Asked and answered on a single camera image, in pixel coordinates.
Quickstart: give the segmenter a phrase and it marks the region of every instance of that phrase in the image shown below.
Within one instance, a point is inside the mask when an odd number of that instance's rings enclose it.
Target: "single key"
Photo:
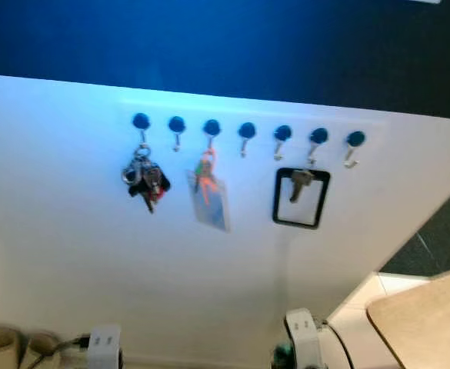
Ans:
[[[151,203],[151,193],[149,191],[142,192],[141,196],[144,199],[149,212],[153,214],[155,212],[155,209],[153,208],[153,203]]]
[[[309,186],[312,183],[312,179],[314,179],[314,177],[315,176],[306,169],[304,171],[293,171],[292,173],[293,194],[289,199],[290,202],[295,203],[298,201],[303,186]]]
[[[160,186],[162,183],[162,171],[155,163],[143,167],[142,179],[148,186],[148,193],[153,202],[158,201]]]

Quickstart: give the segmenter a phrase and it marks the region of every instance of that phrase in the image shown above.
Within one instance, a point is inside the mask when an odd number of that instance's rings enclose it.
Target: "dark blue wall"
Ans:
[[[0,0],[0,75],[450,117],[450,0]]]

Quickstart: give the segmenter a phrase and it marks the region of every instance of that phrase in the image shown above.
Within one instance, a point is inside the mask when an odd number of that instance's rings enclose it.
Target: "keychain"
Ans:
[[[201,160],[197,168],[195,169],[195,193],[199,191],[199,186],[202,190],[202,196],[204,202],[209,205],[208,189],[212,192],[218,191],[216,184],[216,178],[212,174],[212,171],[216,163],[216,152],[214,148],[209,148],[202,154]]]
[[[134,117],[133,124],[141,130],[142,143],[135,149],[131,162],[122,171],[122,180],[129,185],[129,194],[132,197],[140,194],[149,212],[153,213],[154,205],[170,189],[170,181],[160,167],[149,160],[151,149],[145,139],[145,129],[149,127],[148,118],[140,113]]]

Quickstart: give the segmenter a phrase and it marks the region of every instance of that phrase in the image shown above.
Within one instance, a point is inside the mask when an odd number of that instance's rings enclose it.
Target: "cable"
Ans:
[[[66,348],[69,348],[71,346],[79,346],[81,349],[86,349],[89,346],[89,334],[82,335],[81,337],[75,338],[74,340],[61,342],[57,346],[54,347],[52,351],[50,351],[47,354],[42,354],[39,357],[35,359],[28,367],[27,369],[33,369],[37,365],[39,365],[41,362],[43,362],[44,359],[47,357],[53,356],[55,353],[65,350]]]
[[[355,369],[355,365],[353,365],[353,360],[351,359],[351,355],[350,355],[349,352],[348,352],[348,348],[346,347],[345,342],[341,339],[341,336],[339,335],[339,333],[336,331],[336,329],[334,329],[333,326],[331,326],[331,325],[329,324],[328,321],[323,321],[322,323],[323,323],[324,325],[327,325],[327,326],[329,327],[329,329],[332,331],[332,333],[334,333],[335,336],[338,338],[338,341],[339,341],[339,343],[341,344],[342,349],[345,351],[346,358],[348,359],[349,367],[350,367],[351,369]]]

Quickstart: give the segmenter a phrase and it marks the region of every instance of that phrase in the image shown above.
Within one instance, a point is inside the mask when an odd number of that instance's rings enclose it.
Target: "orange keychain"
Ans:
[[[209,148],[202,154],[201,160],[195,169],[195,193],[199,191],[201,186],[204,202],[209,205],[208,189],[212,192],[218,191],[216,178],[212,174],[216,164],[216,152],[214,148]]]

